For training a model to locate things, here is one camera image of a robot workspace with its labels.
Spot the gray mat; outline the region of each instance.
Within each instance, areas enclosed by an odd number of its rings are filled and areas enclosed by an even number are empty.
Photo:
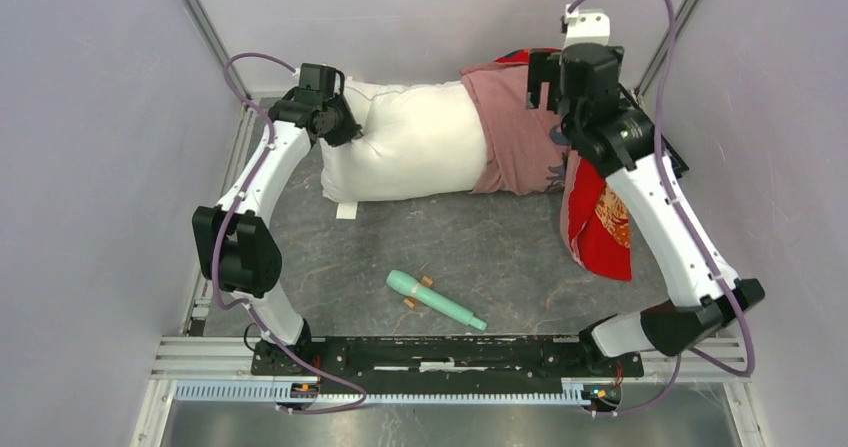
[[[261,125],[254,130],[255,145]],[[559,235],[561,193],[360,203],[356,220],[337,220],[336,204],[321,195],[320,154],[316,147],[295,170],[270,222],[283,254],[281,283],[315,335],[474,331],[423,305],[410,310],[385,284],[393,269],[431,277],[434,290],[488,322],[487,333],[575,333],[666,298],[636,229],[632,282],[578,266]],[[204,335],[241,335],[247,323],[243,309],[213,309]]]

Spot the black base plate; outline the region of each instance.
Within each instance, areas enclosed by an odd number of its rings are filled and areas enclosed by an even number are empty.
[[[326,337],[311,347],[322,370],[378,395],[562,393],[562,378],[612,378],[616,363],[624,377],[645,374],[637,353],[587,365],[577,337]],[[254,358],[251,373],[292,375],[292,367]],[[322,382],[321,392],[353,393],[335,382]]]

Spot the white panel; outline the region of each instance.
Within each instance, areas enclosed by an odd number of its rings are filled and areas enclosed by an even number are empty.
[[[650,350],[654,345],[642,329],[641,312],[617,315],[592,329],[592,339],[606,357]]]
[[[290,63],[328,63],[357,80],[456,80],[459,68],[526,47],[562,45],[559,17],[573,0],[200,0],[231,53],[261,51]],[[590,0],[626,49],[622,79],[635,85],[662,39],[662,0]],[[239,73],[253,91],[290,76],[258,60]]]
[[[238,104],[180,0],[0,0],[0,445],[128,445]]]
[[[218,200],[225,210],[233,205],[238,193],[243,190],[244,182],[250,171],[254,168],[263,152],[270,146],[271,151],[265,156],[259,171],[256,173],[245,193],[244,200],[239,203],[236,213],[243,214],[253,211],[257,217],[271,224],[271,213],[283,192],[283,188],[289,181],[297,164],[306,157],[312,147],[309,142],[309,134],[306,129],[295,127],[290,122],[274,122],[273,141],[269,142],[270,131],[265,126],[265,132],[259,140],[259,145],[253,151],[250,160],[245,164],[236,183]]]
[[[841,446],[848,432],[848,383],[827,380],[848,370],[846,9],[702,0],[666,89],[666,133],[692,167],[681,180],[692,208],[740,276],[766,291],[748,317],[755,406],[773,447]]]

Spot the gray floor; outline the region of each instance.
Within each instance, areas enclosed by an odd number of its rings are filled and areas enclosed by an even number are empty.
[[[623,407],[656,386],[624,389]],[[366,407],[290,417],[259,403],[178,402],[162,445],[238,446],[651,446],[732,447],[739,440],[721,385],[678,385],[662,402],[616,419],[565,406]]]
[[[635,229],[632,282],[575,264],[559,235],[561,201],[562,194],[456,193],[362,203],[356,220],[336,220],[336,204],[321,195],[315,148],[283,191],[270,229],[283,253],[283,288],[316,335],[473,330],[424,306],[408,309],[385,284],[393,269],[430,276],[436,291],[487,321],[487,333],[574,333],[665,299],[659,267]],[[213,310],[204,335],[241,335],[247,322],[242,309]]]

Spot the red cloth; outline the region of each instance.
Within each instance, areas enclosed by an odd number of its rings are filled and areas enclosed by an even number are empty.
[[[544,50],[554,52],[559,49]],[[529,50],[512,52],[495,62],[526,64],[529,62]],[[552,131],[551,137],[554,143],[559,144],[555,138],[557,134]],[[560,234],[568,250],[574,260],[590,272],[615,280],[631,280],[627,208],[577,151],[570,151],[564,161]]]

